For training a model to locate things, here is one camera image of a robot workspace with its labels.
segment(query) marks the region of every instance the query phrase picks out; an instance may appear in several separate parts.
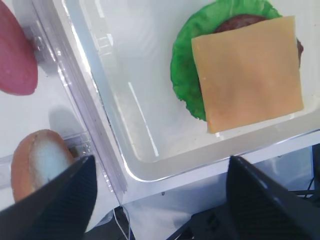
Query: plastic container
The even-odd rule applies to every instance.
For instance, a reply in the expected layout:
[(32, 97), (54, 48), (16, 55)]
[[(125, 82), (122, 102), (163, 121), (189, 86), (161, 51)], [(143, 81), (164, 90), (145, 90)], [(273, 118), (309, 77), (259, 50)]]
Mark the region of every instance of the plastic container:
[(284, 16), (296, 16), (296, 34), (304, 46), (300, 69), (304, 110), (215, 135), (189, 114), (170, 80), (172, 46), (179, 30), (211, 0), (63, 2), (111, 123), (114, 135), (109, 138), (115, 137), (119, 161), (138, 181), (163, 180), (320, 127), (319, 1), (271, 1)]
[(75, 159), (94, 155), (98, 194), (87, 230), (92, 229), (110, 210), (119, 205), (109, 181), (112, 152), (102, 117), (104, 110), (92, 80), (90, 67), (78, 62), (81, 48), (73, 51), (52, 1), (4, 0), (36, 44), (38, 86), (30, 96), (14, 96), (0, 91), (0, 210), (14, 203), (11, 189), (12, 154), (19, 142), (40, 129), (58, 132)]

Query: salami slice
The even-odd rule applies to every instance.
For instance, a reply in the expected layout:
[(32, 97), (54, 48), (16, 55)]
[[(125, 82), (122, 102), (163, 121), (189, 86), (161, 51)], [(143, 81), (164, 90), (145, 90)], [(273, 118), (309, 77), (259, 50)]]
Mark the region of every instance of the salami slice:
[(38, 84), (38, 66), (31, 44), (9, 8), (0, 0), (0, 90), (30, 95)]

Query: green lettuce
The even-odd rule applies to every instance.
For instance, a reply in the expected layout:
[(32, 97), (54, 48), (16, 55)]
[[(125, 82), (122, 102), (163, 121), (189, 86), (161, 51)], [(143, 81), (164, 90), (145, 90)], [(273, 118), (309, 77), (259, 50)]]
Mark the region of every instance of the green lettuce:
[(267, 0), (217, 0), (193, 14), (173, 44), (170, 65), (173, 90), (197, 119), (205, 121), (206, 112), (191, 39), (212, 34), (223, 22), (241, 14), (260, 15), (268, 19), (282, 17)]

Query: cheese slice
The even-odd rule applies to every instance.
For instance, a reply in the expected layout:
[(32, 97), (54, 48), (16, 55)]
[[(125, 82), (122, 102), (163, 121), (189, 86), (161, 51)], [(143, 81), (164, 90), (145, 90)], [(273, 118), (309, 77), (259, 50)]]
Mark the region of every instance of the cheese slice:
[(210, 133), (304, 108), (293, 16), (193, 38), (192, 51)]

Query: bread roll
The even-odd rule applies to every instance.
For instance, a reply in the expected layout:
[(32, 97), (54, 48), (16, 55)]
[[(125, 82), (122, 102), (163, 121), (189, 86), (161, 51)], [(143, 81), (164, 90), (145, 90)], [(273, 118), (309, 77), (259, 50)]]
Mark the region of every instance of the bread roll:
[(40, 130), (24, 138), (13, 154), (11, 185), (17, 202), (57, 177), (74, 162), (61, 136)]

